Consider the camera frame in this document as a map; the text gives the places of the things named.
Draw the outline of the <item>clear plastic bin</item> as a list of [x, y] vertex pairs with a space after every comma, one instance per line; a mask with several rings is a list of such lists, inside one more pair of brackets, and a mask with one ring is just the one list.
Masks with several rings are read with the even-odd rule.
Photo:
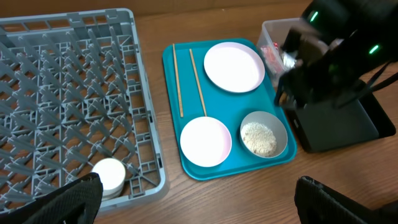
[[[267, 74], [272, 82], [273, 87], [277, 87], [279, 83], [279, 78], [291, 68], [295, 67], [296, 59], [294, 59], [291, 54], [286, 53], [282, 50], [282, 46], [285, 39], [289, 33], [289, 30], [293, 25], [299, 24], [299, 18], [291, 19], [280, 19], [272, 21], [264, 21], [262, 23], [262, 31], [257, 41], [257, 49], [260, 53], [261, 58], [266, 66]], [[282, 67], [282, 71], [278, 74], [273, 74], [267, 67], [264, 56], [261, 52], [261, 46], [263, 45], [273, 45], [275, 51], [279, 54], [278, 61]]]

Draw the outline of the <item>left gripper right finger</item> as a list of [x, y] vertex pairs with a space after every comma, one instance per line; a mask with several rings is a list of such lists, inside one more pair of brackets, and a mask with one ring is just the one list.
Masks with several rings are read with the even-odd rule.
[[309, 176], [298, 179], [294, 202], [304, 224], [397, 223], [397, 201], [371, 210]]

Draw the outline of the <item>red snack wrapper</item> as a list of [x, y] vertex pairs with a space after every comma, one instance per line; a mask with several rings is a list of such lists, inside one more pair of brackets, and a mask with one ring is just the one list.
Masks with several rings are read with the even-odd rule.
[[261, 52], [264, 56], [265, 63], [268, 69], [273, 74], [278, 74], [282, 71], [282, 67], [278, 61], [279, 54], [275, 51], [273, 45], [263, 45], [261, 46]]

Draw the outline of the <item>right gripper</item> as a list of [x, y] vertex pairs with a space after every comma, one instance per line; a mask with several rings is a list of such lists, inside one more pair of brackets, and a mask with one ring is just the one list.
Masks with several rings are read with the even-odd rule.
[[283, 109], [301, 109], [324, 101], [336, 101], [339, 91], [332, 89], [326, 71], [318, 68], [321, 59], [330, 50], [330, 44], [339, 37], [335, 29], [305, 30], [290, 28], [282, 49], [298, 52], [299, 64], [283, 73], [274, 104]]

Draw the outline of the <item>rice grains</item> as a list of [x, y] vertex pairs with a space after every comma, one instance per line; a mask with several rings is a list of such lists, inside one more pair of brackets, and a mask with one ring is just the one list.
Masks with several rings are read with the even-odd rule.
[[264, 124], [251, 122], [241, 130], [243, 143], [254, 154], [269, 157], [275, 153], [277, 141], [273, 132]]

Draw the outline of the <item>wooden chopstick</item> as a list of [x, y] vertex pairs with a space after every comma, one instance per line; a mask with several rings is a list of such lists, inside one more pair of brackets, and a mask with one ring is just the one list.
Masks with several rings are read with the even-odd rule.
[[183, 105], [182, 105], [182, 95], [180, 90], [180, 80], [179, 80], [179, 72], [178, 72], [178, 62], [177, 62], [177, 54], [175, 50], [175, 44], [172, 44], [173, 58], [174, 58], [174, 69], [175, 69], [175, 81], [177, 86], [177, 96], [178, 96], [178, 105], [180, 111], [180, 117], [183, 118]]
[[203, 114], [204, 114], [204, 116], [207, 116], [205, 101], [204, 101], [203, 93], [202, 93], [202, 90], [201, 90], [200, 79], [198, 77], [198, 72], [197, 72], [197, 67], [196, 67], [196, 63], [195, 63], [195, 58], [194, 58], [194, 55], [193, 55], [193, 50], [189, 49], [189, 53], [190, 53], [190, 58], [191, 58], [191, 61], [192, 61], [193, 72], [194, 72], [195, 80], [196, 80], [196, 83], [197, 83], [197, 89], [198, 89], [198, 94], [199, 94], [200, 101], [201, 101], [201, 106], [202, 106], [202, 109], [203, 109]]

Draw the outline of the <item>black waste tray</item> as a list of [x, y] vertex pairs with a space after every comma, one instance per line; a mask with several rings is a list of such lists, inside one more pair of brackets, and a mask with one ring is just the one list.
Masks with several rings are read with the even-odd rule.
[[287, 110], [292, 127], [307, 153], [326, 152], [393, 136], [396, 127], [372, 93], [336, 109], [331, 101], [302, 110]]

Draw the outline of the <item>white paper cup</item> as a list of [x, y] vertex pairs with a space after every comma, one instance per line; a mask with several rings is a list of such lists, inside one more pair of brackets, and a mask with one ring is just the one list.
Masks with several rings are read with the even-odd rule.
[[124, 186], [126, 170], [124, 165], [113, 158], [102, 159], [91, 170], [97, 173], [103, 185], [102, 201], [118, 197]]

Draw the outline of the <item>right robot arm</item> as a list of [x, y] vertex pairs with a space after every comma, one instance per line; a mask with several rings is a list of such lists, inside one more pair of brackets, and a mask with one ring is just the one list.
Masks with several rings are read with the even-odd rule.
[[274, 104], [306, 108], [332, 101], [342, 108], [397, 81], [377, 79], [397, 62], [397, 1], [314, 0], [301, 18], [314, 29], [292, 27], [282, 45], [302, 64], [279, 78]]

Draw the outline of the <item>teal serving tray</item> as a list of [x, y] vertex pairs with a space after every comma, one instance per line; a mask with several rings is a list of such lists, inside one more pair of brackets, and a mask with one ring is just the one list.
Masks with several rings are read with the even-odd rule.
[[[180, 160], [184, 171], [193, 179], [210, 180], [290, 162], [297, 153], [297, 143], [283, 109], [274, 106], [275, 91], [270, 79], [265, 77], [259, 87], [249, 93], [228, 93], [218, 88], [206, 77], [203, 67], [206, 52], [216, 44], [218, 44], [218, 40], [175, 44], [182, 95], [183, 118], [180, 117], [178, 105], [172, 45], [167, 46], [162, 54], [165, 81], [176, 137], [180, 137], [183, 127], [190, 120], [203, 116], [189, 49], [193, 50], [206, 112], [208, 116], [214, 117], [225, 124], [232, 137], [233, 145], [231, 153], [220, 165], [209, 168], [196, 166], [181, 154]], [[246, 115], [254, 111], [271, 113], [284, 124], [287, 130], [288, 143], [287, 148], [281, 155], [270, 159], [263, 159], [252, 155], [244, 148], [239, 136], [241, 121]]]

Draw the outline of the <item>pink-white bowl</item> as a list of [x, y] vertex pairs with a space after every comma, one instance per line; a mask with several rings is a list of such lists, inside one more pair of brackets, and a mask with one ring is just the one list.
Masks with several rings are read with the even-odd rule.
[[214, 167], [229, 156], [232, 137], [216, 118], [202, 116], [189, 121], [182, 129], [180, 147], [183, 155], [200, 167]]

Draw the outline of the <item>right wooden chopstick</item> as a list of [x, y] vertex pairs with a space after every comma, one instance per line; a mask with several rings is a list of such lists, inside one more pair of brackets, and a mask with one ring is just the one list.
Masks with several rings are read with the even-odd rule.
[[192, 61], [193, 72], [194, 72], [195, 80], [196, 80], [196, 83], [197, 83], [197, 89], [198, 89], [198, 94], [199, 94], [200, 101], [201, 101], [201, 106], [202, 106], [202, 109], [203, 109], [203, 114], [204, 114], [204, 116], [207, 116], [205, 101], [204, 101], [203, 93], [202, 93], [202, 90], [201, 90], [200, 79], [198, 77], [198, 72], [197, 72], [197, 67], [196, 67], [196, 63], [195, 63], [195, 58], [194, 58], [194, 55], [193, 55], [193, 50], [189, 49], [189, 53], [190, 53], [190, 58], [191, 58], [191, 61]]

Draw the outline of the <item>grey plastic dish rack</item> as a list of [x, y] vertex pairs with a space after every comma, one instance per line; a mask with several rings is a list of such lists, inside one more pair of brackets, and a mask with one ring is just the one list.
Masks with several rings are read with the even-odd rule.
[[169, 192], [132, 11], [1, 19], [1, 214], [106, 158], [126, 176], [102, 212]]

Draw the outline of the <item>left wooden chopstick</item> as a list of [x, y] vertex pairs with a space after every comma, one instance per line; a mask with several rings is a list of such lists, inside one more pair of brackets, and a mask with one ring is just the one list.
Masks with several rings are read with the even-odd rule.
[[183, 105], [182, 105], [182, 95], [180, 90], [180, 80], [179, 80], [179, 72], [178, 72], [178, 62], [177, 62], [177, 54], [175, 50], [175, 44], [172, 44], [173, 58], [174, 58], [174, 69], [175, 69], [175, 81], [177, 86], [177, 96], [178, 96], [178, 105], [180, 111], [180, 117], [183, 118]]

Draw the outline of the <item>large white plate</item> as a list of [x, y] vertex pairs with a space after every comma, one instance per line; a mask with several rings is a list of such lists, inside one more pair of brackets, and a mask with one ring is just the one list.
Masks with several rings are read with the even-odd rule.
[[266, 72], [260, 56], [252, 48], [237, 42], [212, 46], [205, 54], [204, 69], [216, 86], [231, 93], [256, 89]]

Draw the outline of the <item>grey metal bowl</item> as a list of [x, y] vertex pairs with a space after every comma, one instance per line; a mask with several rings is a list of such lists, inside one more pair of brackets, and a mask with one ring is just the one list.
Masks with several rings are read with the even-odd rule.
[[[257, 156], [256, 154], [252, 153], [243, 143], [243, 137], [241, 135], [241, 130], [243, 126], [247, 123], [251, 122], [257, 122], [264, 124], [267, 126], [274, 134], [276, 141], [277, 141], [277, 148], [275, 153], [269, 157], [261, 157]], [[260, 157], [260, 158], [265, 158], [265, 159], [270, 159], [279, 156], [282, 154], [285, 149], [287, 148], [287, 143], [288, 143], [288, 135], [287, 135], [287, 130], [283, 123], [273, 114], [270, 114], [265, 111], [254, 111], [252, 113], [249, 113], [241, 122], [240, 126], [240, 138], [243, 146], [254, 156]]]

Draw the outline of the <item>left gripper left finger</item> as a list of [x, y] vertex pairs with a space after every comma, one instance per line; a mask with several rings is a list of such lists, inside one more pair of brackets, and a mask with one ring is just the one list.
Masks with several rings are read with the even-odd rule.
[[93, 223], [102, 196], [100, 177], [91, 172], [8, 215], [2, 215], [1, 223]]

